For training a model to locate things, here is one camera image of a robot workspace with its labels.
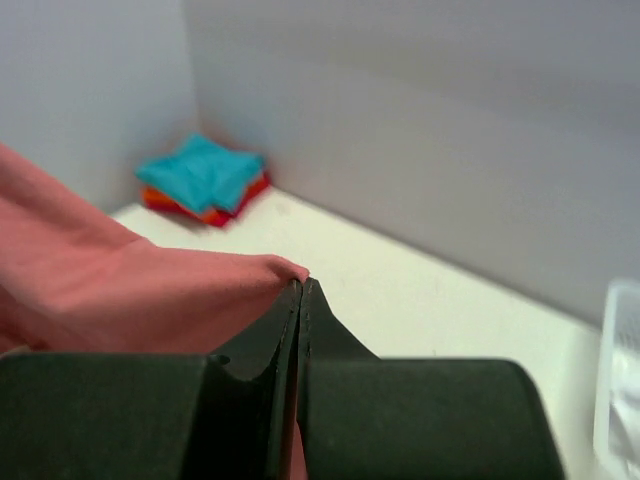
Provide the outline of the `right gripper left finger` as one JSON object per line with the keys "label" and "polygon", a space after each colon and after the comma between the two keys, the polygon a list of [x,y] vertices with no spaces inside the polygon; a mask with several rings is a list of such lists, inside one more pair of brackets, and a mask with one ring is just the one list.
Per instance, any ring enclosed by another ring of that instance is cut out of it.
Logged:
{"label": "right gripper left finger", "polygon": [[285,478],[301,296],[208,354],[3,358],[2,477]]}

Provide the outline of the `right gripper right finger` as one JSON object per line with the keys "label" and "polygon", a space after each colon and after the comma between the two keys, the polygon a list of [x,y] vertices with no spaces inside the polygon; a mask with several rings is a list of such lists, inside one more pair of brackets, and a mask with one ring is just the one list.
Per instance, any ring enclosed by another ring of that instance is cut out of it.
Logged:
{"label": "right gripper right finger", "polygon": [[298,407],[311,479],[561,479],[538,389],[497,358],[383,359],[302,288]]}

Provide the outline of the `salmon pink t-shirt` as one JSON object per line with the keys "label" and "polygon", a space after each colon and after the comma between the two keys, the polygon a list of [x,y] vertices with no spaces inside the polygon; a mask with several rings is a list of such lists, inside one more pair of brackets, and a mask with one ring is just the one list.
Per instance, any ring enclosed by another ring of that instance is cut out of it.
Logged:
{"label": "salmon pink t-shirt", "polygon": [[163,248],[1,150],[1,350],[205,353],[307,270]]}

